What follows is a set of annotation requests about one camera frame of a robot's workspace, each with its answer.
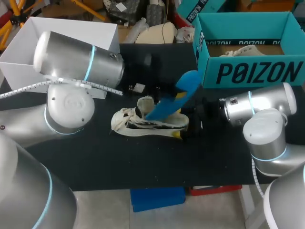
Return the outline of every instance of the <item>small white label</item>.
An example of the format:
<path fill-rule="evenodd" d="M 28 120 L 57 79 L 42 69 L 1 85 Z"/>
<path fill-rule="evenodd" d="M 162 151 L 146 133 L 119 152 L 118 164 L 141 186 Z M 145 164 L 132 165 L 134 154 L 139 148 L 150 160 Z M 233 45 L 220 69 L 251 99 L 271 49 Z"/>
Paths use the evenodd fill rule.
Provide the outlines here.
<path fill-rule="evenodd" d="M 118 8 L 121 12 L 127 9 L 126 6 L 124 6 L 124 4 L 121 2 L 116 5 L 116 8 Z"/>
<path fill-rule="evenodd" d="M 134 88 L 133 91 L 137 92 L 137 93 L 142 93 L 144 91 L 145 85 L 137 83 Z"/>

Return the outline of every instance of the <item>teal shoe box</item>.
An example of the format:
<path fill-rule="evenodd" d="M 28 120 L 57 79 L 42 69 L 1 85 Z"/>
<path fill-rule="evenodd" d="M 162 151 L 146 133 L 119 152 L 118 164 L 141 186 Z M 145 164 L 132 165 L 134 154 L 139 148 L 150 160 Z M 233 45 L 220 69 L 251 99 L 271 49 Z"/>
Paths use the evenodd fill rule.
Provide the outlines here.
<path fill-rule="evenodd" d="M 216 13 L 225 0 L 183 0 L 177 11 L 189 23 L 194 22 L 200 12 Z"/>
<path fill-rule="evenodd" d="M 208 51 L 208 46 L 249 44 L 278 47 L 283 55 L 211 57 Z M 305 82 L 305 34 L 290 12 L 200 13 L 193 49 L 204 88 Z"/>

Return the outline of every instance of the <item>sneaker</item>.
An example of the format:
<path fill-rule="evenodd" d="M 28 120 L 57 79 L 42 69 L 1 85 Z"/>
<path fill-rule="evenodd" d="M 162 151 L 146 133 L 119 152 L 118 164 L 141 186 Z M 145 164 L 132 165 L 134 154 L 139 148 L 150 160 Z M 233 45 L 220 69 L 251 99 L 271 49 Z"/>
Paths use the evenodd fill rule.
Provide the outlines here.
<path fill-rule="evenodd" d="M 229 51 L 225 52 L 225 55 L 221 55 L 220 57 L 228 57 L 228 56 L 265 56 L 262 54 L 255 45 L 247 45 L 237 51 Z"/>
<path fill-rule="evenodd" d="M 122 108 L 111 120 L 111 129 L 125 136 L 163 135 L 179 138 L 181 130 L 189 124 L 189 118 L 178 111 L 163 121 L 146 121 L 145 116 L 154 109 L 153 98 L 140 98 L 135 108 Z"/>

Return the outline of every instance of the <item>open box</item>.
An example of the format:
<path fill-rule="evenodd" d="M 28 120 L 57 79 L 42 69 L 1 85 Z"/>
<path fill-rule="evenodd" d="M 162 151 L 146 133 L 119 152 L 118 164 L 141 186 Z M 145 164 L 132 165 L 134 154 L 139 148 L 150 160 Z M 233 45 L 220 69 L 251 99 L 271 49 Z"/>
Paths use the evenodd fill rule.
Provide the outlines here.
<path fill-rule="evenodd" d="M 255 44 L 265 56 L 219 57 Z M 200 13 L 193 43 L 204 88 L 305 82 L 305 34 L 292 13 Z"/>
<path fill-rule="evenodd" d="M 44 31 L 54 31 L 112 52 L 120 52 L 116 24 L 30 17 L 0 57 L 0 69 L 13 90 L 46 80 L 33 68 L 35 48 Z M 31 91 L 45 93 L 47 87 Z M 106 96 L 106 92 L 95 88 L 89 92 L 94 98 Z"/>
<path fill-rule="evenodd" d="M 222 7 L 225 0 L 184 0 L 179 5 L 177 11 L 189 23 L 194 24 L 198 13 L 214 13 Z"/>

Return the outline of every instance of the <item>red crate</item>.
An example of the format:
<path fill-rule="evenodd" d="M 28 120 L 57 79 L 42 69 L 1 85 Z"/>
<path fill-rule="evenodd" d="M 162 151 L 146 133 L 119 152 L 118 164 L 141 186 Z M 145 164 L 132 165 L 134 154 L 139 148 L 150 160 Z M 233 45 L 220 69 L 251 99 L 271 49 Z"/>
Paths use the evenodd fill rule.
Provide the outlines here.
<path fill-rule="evenodd" d="M 231 186 L 221 186 L 218 188 L 202 188 L 202 189 L 192 189 L 189 188 L 189 192 L 192 196 L 202 196 L 215 193 L 231 192 L 235 190 L 242 189 L 242 185 L 231 185 Z"/>

